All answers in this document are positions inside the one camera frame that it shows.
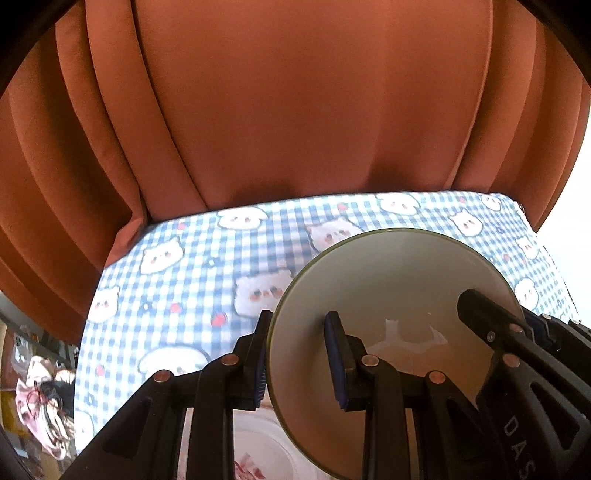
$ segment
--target triangular cutout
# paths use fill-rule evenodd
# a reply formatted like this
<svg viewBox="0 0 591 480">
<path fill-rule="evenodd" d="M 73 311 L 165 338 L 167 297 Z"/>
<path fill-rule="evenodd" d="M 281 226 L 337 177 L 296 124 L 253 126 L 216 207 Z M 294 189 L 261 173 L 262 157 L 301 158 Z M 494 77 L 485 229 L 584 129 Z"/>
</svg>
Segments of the triangular cutout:
<svg viewBox="0 0 591 480">
<path fill-rule="evenodd" d="M 542 404 L 542 408 L 550 419 L 563 450 L 570 449 L 579 431 L 576 420 L 540 384 L 532 383 L 531 390 Z"/>
<path fill-rule="evenodd" d="M 486 443 L 480 429 L 472 423 L 470 418 L 453 400 L 447 401 L 447 412 L 456 435 L 457 450 L 465 461 L 487 456 Z"/>
<path fill-rule="evenodd" d="M 142 438 L 151 406 L 152 400 L 146 398 L 137 408 L 130 410 L 129 416 L 121 422 L 119 428 L 104 443 L 103 450 L 124 458 L 133 458 L 138 453 L 139 441 Z"/>
</svg>

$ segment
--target bowl rim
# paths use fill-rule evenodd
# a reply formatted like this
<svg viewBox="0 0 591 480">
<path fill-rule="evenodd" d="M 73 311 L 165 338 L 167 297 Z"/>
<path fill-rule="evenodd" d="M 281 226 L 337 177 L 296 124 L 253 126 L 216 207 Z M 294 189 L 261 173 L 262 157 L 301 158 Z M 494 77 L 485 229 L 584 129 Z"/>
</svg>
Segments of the bowl rim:
<svg viewBox="0 0 591 480">
<path fill-rule="evenodd" d="M 416 233 L 418 235 L 432 235 L 435 237 L 439 237 L 442 240 L 447 240 L 447 241 L 450 241 L 451 243 L 455 243 L 457 245 L 460 245 L 467 252 L 469 252 L 471 254 L 476 254 L 477 257 L 480 257 L 487 264 L 492 266 L 496 270 L 498 275 L 503 279 L 503 282 L 507 286 L 507 289 L 511 292 L 512 299 L 514 300 L 516 306 L 518 307 L 519 311 L 521 312 L 521 315 L 520 315 L 521 319 L 524 318 L 523 311 L 521 310 L 521 305 L 520 305 L 519 301 L 517 300 L 517 297 L 515 296 L 515 292 L 513 291 L 513 288 L 511 288 L 511 285 L 509 284 L 507 279 L 494 266 L 494 264 L 492 262 L 490 262 L 479 251 L 477 251 L 474 248 L 470 247 L 469 245 L 466 245 L 465 243 L 459 241 L 457 238 L 453 238 L 451 236 L 444 235 L 443 233 L 433 232 L 431 230 L 425 230 L 425 229 L 421 229 L 421 228 L 409 228 L 409 227 L 400 227 L 400 228 L 399 227 L 390 227 L 390 228 L 381 228 L 381 229 L 376 229 L 376 230 L 370 230 L 370 231 L 358 233 L 357 235 L 346 238 L 346 239 L 340 241 L 339 243 L 334 244 L 331 247 L 327 248 L 326 250 L 320 252 L 312 260 L 310 260 L 304 266 L 304 268 L 302 268 L 300 270 L 300 272 L 295 276 L 295 278 L 291 281 L 291 283 L 287 286 L 287 288 L 285 289 L 285 292 L 283 293 L 283 295 L 281 296 L 281 299 L 279 300 L 279 303 L 277 304 L 277 308 L 273 312 L 273 317 L 271 318 L 271 323 L 269 325 L 269 331 L 267 334 L 267 341 L 266 341 L 266 345 L 265 345 L 265 347 L 267 349 L 267 355 L 266 355 L 266 359 L 265 359 L 265 375 L 266 375 L 266 379 L 267 379 L 267 388 L 269 391 L 269 398 L 271 400 L 271 404 L 273 405 L 273 409 L 275 410 L 275 415 L 277 415 L 277 420 L 279 420 L 281 428 L 283 428 L 287 437 L 291 440 L 291 442 L 295 445 L 295 447 L 310 462 L 312 462 L 314 465 L 316 465 L 323 472 L 328 473 L 331 477 L 334 477 L 334 479 L 338 479 L 338 480 L 351 480 L 351 479 L 341 476 L 339 473 L 333 472 L 332 470 L 330 470 L 326 466 L 321 465 L 320 462 L 313 455 L 311 455 L 310 452 L 308 452 L 308 450 L 306 448 L 304 448 L 298 440 L 295 439 L 295 437 L 292 435 L 291 431 L 289 430 L 289 427 L 287 426 L 287 422 L 283 418 L 283 414 L 281 413 L 281 409 L 279 408 L 279 405 L 277 404 L 277 399 L 275 397 L 275 392 L 274 392 L 272 381 L 271 381 L 271 369 L 269 368 L 271 366 L 271 343 L 273 340 L 273 332 L 275 330 L 275 325 L 277 323 L 277 316 L 279 315 L 281 308 L 283 307 L 284 300 L 287 298 L 289 292 L 301 280 L 301 278 L 304 276 L 306 271 L 309 270 L 318 260 L 325 257 L 327 254 L 334 251 L 336 248 L 342 247 L 343 245 L 348 244 L 348 243 L 352 242 L 353 240 L 357 240 L 361 237 L 375 235 L 375 234 L 379 234 L 379 233 L 394 233 L 394 232 L 407 232 L 407 233 L 412 232 L 412 233 Z"/>
</svg>

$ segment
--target blue checkered tablecloth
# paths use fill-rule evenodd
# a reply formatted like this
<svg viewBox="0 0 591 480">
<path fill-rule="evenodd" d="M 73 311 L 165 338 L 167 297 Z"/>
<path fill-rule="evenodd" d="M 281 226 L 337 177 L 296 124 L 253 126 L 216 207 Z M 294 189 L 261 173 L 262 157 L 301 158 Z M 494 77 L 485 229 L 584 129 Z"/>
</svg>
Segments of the blue checkered tablecloth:
<svg viewBox="0 0 591 480">
<path fill-rule="evenodd" d="M 519 205 L 500 194 L 323 196 L 171 220 L 103 272 L 80 348 L 78 451 L 155 371 L 195 371 L 230 352 L 320 251 L 389 227 L 456 238 L 492 262 L 525 307 L 579 319 Z"/>
</svg>

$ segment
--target curtain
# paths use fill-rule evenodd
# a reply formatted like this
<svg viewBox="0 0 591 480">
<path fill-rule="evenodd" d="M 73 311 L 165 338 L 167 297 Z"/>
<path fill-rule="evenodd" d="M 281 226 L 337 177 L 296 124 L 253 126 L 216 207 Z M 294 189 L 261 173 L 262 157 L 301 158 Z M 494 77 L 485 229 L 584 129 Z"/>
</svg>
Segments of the curtain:
<svg viewBox="0 0 591 480">
<path fill-rule="evenodd" d="M 150 222 L 468 189 L 537 229 L 589 99 L 517 0 L 80 1 L 0 99 L 0 289 L 77 343 L 103 267 Z"/>
</svg>

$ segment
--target red strawberry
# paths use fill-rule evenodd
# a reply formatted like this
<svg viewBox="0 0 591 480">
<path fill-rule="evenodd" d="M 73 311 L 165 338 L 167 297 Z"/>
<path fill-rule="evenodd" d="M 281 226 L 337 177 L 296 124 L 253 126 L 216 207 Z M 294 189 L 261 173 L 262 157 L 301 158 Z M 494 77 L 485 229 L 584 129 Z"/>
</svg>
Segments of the red strawberry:
<svg viewBox="0 0 591 480">
<path fill-rule="evenodd" d="M 212 317 L 212 327 L 221 327 L 228 321 L 228 316 L 225 313 L 216 313 Z"/>
</svg>

